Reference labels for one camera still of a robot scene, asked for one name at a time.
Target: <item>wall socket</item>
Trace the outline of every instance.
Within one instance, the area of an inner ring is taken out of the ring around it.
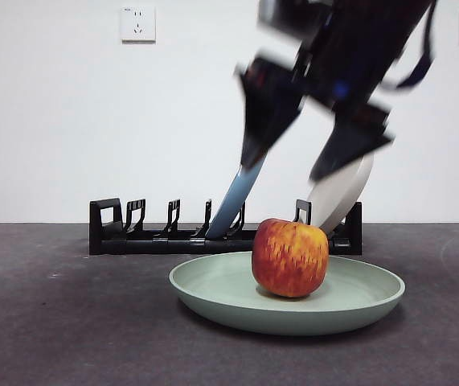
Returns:
[[[154,6],[126,7],[120,11],[122,43],[156,42],[156,9]]]

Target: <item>black dish rack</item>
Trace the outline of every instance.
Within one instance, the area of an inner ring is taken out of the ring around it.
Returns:
[[[179,223],[181,202],[168,203],[166,225],[144,224],[145,199],[129,201],[126,206],[125,224],[122,222],[120,199],[102,199],[90,202],[89,252],[90,255],[112,254],[211,254],[251,251],[257,224],[245,224],[245,203],[236,222],[219,239],[207,239],[206,231],[211,219],[211,200],[206,202],[204,223],[189,226]],[[113,209],[113,221],[103,224],[101,211]],[[140,211],[135,224],[133,212]],[[295,218],[300,211],[306,212],[307,224],[311,219],[311,202],[298,199]],[[362,204],[357,202],[341,223],[328,235],[330,253],[339,255],[361,255],[362,253]]]

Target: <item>table surface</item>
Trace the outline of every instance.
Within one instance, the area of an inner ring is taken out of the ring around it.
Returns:
[[[406,293],[323,337],[194,314],[168,282],[193,257],[89,256],[85,224],[0,224],[0,385],[459,384],[459,224],[364,224],[357,258]]]

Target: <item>white plate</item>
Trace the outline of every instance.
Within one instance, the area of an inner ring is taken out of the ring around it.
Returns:
[[[368,154],[316,183],[308,196],[311,225],[332,232],[361,195],[373,163],[373,154]],[[305,222],[304,213],[301,220]]]
[[[326,278],[310,296],[281,298],[262,289],[251,253],[223,253],[182,263],[170,282],[194,312],[214,322],[275,335],[351,331],[388,314],[404,293],[394,273],[344,257],[330,257]]]

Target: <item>red apple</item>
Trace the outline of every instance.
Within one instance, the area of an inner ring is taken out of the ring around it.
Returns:
[[[263,221],[252,247],[252,274],[273,294],[288,298],[315,291],[326,275],[329,245],[319,228],[279,219]]]

